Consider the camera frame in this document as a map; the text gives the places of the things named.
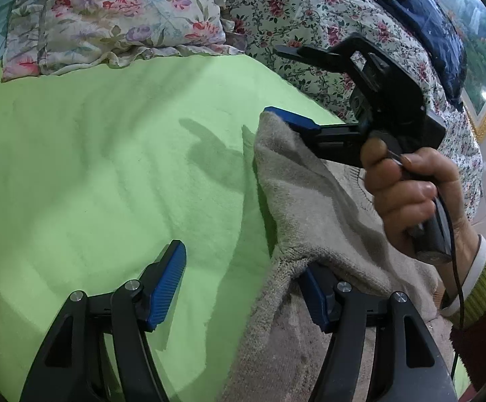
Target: green bed sheet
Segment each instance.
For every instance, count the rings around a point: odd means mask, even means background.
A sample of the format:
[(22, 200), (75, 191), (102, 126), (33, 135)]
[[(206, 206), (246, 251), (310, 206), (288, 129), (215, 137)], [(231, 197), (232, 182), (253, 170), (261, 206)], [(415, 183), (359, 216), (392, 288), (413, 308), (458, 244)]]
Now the green bed sheet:
[(9, 402), (67, 295), (115, 289), (171, 239), (185, 243), (188, 263), (150, 347), (172, 400), (214, 400), (276, 238), (253, 168), (267, 106), (339, 122), (247, 56), (0, 83), (0, 390)]

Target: black cable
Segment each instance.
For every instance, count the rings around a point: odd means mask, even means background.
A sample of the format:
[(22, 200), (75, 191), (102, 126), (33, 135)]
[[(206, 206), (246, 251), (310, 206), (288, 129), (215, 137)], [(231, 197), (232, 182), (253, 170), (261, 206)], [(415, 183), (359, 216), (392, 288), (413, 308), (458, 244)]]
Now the black cable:
[[(455, 279), (455, 285), (457, 286), (457, 294), (459, 296), (459, 329), (462, 330), (464, 328), (464, 293), (463, 293), (463, 286), (461, 284), (461, 279), (459, 278), (459, 270), (457, 267), (457, 252), (455, 249), (455, 231), (453, 229), (453, 223), (451, 222), (451, 216), (448, 212), (448, 208), (444, 204), (444, 199), (438, 193), (438, 198), (440, 202), (442, 202), (442, 208), (445, 213), (445, 217), (448, 221), (449, 227), (449, 236), (450, 236), (450, 243), (451, 243), (451, 264), (453, 265), (453, 278)], [(455, 352), (455, 357), (453, 359), (453, 366), (451, 367), (451, 379), (453, 380), (455, 376), (455, 370), (457, 368), (457, 363), (459, 360), (459, 354)]]

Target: wrist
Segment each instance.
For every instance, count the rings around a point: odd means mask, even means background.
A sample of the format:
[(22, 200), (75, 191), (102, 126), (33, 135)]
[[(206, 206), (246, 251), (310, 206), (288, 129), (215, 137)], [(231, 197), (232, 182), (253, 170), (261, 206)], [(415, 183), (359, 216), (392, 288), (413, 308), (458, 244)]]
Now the wrist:
[[(457, 271), (462, 286), (479, 251), (479, 235), (466, 217), (455, 223), (454, 232)], [(437, 266), (437, 270), (442, 278), (448, 297), (454, 299), (457, 295), (457, 284), (453, 274), (453, 264), (448, 263)]]

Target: green ribbed cuff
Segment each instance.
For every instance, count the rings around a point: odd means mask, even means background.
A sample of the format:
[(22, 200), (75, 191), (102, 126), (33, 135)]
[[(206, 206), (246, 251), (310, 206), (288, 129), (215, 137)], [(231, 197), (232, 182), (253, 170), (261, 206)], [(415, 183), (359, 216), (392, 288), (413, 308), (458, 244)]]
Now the green ribbed cuff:
[[(464, 328), (472, 326), (486, 313), (486, 264), (468, 298), (464, 301)], [(458, 327), (460, 311), (449, 319)]]

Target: floral fabric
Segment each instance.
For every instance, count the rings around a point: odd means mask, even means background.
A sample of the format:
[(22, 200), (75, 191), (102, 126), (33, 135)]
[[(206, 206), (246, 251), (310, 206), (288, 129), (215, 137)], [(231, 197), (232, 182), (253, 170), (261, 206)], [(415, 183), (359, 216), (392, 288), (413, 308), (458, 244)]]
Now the floral fabric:
[(126, 66), (138, 56), (237, 54), (224, 45), (217, 2), (225, 1), (16, 0), (3, 79)]
[(282, 59), (272, 52), (273, 45), (328, 48), (358, 32), (387, 52), (421, 86), (427, 107), (444, 119), (448, 131), (440, 151), (459, 166), (466, 212), (474, 217), (482, 158), (466, 112), (447, 102), (427, 52), (382, 7), (373, 0), (233, 0), (229, 9), (234, 33), (247, 37), (247, 54), (346, 122), (355, 121), (348, 105), (354, 82), (344, 74)]

